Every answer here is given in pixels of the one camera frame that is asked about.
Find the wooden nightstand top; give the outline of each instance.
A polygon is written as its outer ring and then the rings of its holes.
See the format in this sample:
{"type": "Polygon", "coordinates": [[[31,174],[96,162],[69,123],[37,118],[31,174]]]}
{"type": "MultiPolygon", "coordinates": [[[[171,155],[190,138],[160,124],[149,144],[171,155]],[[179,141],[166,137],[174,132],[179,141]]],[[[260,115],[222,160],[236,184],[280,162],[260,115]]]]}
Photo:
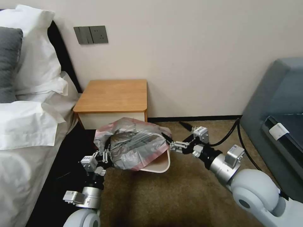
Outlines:
{"type": "Polygon", "coordinates": [[[129,113],[147,109],[147,81],[91,80],[74,107],[74,112],[129,113]]]}

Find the gray pillow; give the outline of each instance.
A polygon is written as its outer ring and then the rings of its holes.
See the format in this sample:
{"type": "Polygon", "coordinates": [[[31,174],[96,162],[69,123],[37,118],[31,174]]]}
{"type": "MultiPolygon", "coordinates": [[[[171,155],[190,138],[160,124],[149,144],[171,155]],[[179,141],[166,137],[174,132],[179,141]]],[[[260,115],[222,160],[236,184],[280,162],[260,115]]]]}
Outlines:
{"type": "Polygon", "coordinates": [[[0,27],[0,103],[16,101],[14,74],[20,56],[23,32],[0,27]]]}

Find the white nightstand drawer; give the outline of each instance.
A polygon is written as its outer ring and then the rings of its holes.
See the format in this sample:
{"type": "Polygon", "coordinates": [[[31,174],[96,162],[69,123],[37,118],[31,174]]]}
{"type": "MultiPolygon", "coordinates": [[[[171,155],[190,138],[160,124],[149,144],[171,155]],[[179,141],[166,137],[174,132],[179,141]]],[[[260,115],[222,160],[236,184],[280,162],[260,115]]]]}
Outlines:
{"type": "Polygon", "coordinates": [[[103,125],[119,120],[122,117],[145,121],[144,112],[139,113],[80,113],[80,120],[85,129],[98,129],[103,125]]]}

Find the gray sofa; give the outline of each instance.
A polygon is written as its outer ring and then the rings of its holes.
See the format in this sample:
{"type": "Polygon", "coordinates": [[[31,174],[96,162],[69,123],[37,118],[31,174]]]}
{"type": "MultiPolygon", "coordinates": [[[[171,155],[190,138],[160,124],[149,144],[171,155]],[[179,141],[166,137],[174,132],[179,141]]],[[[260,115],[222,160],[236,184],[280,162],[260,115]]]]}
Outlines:
{"type": "Polygon", "coordinates": [[[291,198],[303,202],[303,58],[276,60],[249,101],[241,125],[291,198]],[[282,123],[288,134],[275,140],[269,129],[282,123]]]}

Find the nightstand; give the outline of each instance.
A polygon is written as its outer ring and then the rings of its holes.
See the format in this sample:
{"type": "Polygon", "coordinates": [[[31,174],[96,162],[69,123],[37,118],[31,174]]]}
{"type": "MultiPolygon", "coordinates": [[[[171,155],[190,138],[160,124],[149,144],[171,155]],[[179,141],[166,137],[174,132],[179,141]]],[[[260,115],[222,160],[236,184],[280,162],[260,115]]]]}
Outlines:
{"type": "Polygon", "coordinates": [[[74,112],[85,129],[98,129],[122,117],[147,122],[147,81],[92,80],[74,112]]]}

